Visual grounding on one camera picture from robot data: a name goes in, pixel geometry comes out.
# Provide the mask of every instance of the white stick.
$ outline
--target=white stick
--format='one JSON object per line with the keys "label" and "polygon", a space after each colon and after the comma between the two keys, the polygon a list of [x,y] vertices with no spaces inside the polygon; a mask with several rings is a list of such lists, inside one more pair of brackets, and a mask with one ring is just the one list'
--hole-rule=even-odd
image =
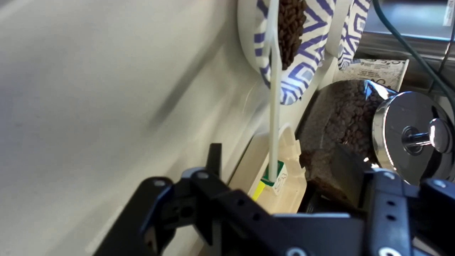
{"label": "white stick", "polygon": [[278,0],[270,1],[270,25],[271,33],[271,64],[270,64],[270,158],[268,158],[268,180],[274,182],[277,178],[277,156],[278,156],[278,125],[280,125],[280,88],[281,88],[281,57],[277,37],[277,13]]}

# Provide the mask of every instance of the white wall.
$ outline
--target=white wall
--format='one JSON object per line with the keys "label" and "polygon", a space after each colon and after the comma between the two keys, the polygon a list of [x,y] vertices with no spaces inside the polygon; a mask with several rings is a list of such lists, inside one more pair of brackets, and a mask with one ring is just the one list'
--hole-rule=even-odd
{"label": "white wall", "polygon": [[210,142],[226,178],[265,92],[233,0],[0,1],[0,254],[91,254],[143,178]]}

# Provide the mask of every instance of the dark brown material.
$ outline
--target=dark brown material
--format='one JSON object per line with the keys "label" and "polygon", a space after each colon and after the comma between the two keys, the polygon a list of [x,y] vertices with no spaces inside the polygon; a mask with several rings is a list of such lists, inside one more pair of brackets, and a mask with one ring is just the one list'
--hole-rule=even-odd
{"label": "dark brown material", "polygon": [[278,11],[278,44],[282,70],[294,60],[301,44],[305,3],[304,0],[280,0]]}
{"label": "dark brown material", "polygon": [[341,81],[317,92],[297,138],[307,179],[327,198],[355,206],[361,173],[375,163],[371,124],[383,101],[364,81]]}

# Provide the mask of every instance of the black cable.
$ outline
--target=black cable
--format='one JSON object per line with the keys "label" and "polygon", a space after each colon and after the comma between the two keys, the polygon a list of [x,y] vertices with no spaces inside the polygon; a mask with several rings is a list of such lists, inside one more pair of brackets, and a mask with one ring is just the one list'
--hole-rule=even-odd
{"label": "black cable", "polygon": [[[453,45],[453,40],[455,40],[455,24],[453,24],[453,21],[452,21],[450,41],[447,43],[447,45],[446,45],[446,48],[445,48],[443,58],[442,58],[440,65],[439,65],[439,68],[437,68],[437,74],[439,74],[439,77],[442,77],[442,78],[443,78],[443,75],[442,75],[440,72],[442,72],[442,70],[443,70],[443,67],[445,67],[445,62],[447,61],[447,58],[449,58],[449,55],[450,55],[452,45]],[[433,87],[435,87],[435,81],[430,81],[430,87],[429,87],[429,89],[428,89],[426,92],[430,92],[430,91],[433,89]]]}
{"label": "black cable", "polygon": [[392,33],[392,35],[400,43],[400,45],[409,51],[409,54],[416,60],[416,62],[428,72],[428,75],[440,87],[443,94],[447,97],[452,111],[455,111],[455,92],[447,84],[445,84],[440,77],[428,65],[428,62],[403,40],[399,31],[388,21],[385,14],[382,13],[379,0],[372,0],[372,6],[378,18],[383,23],[383,25]]}
{"label": "black cable", "polygon": [[453,45],[453,40],[455,40],[455,24],[452,23],[450,41],[449,41],[449,45],[447,45],[447,48],[446,48],[446,51],[445,51],[445,55],[443,55],[443,58],[442,58],[442,62],[440,62],[440,65],[439,65],[439,70],[437,70],[439,74],[442,72],[442,70],[443,70],[443,67],[445,67],[445,62],[446,62],[446,60],[447,60],[449,55],[450,55],[452,45]]}

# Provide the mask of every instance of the screw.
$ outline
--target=screw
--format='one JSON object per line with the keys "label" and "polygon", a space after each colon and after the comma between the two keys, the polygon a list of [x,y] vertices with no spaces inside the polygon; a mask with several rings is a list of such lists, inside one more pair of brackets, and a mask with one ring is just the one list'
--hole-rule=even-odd
{"label": "screw", "polygon": [[379,256],[400,256],[399,252],[396,252],[392,247],[381,247],[378,254]]}
{"label": "screw", "polygon": [[391,173],[391,172],[388,172],[388,171],[383,172],[383,176],[386,176],[386,178],[389,178],[389,179],[395,179],[395,175]]}
{"label": "screw", "polygon": [[439,188],[445,188],[445,186],[446,186],[446,185],[443,183],[443,180],[439,180],[439,179],[433,180],[433,183],[435,183],[436,186],[439,186]]}
{"label": "screw", "polygon": [[209,175],[207,175],[206,172],[197,172],[196,176],[197,176],[199,179],[207,179],[207,178],[209,178]]}
{"label": "screw", "polygon": [[285,256],[307,256],[307,253],[304,250],[301,250],[300,247],[290,247],[285,252]]}
{"label": "screw", "polygon": [[160,180],[160,179],[156,179],[156,180],[153,180],[153,185],[155,185],[155,186],[164,186],[166,182],[163,182],[163,180]]}

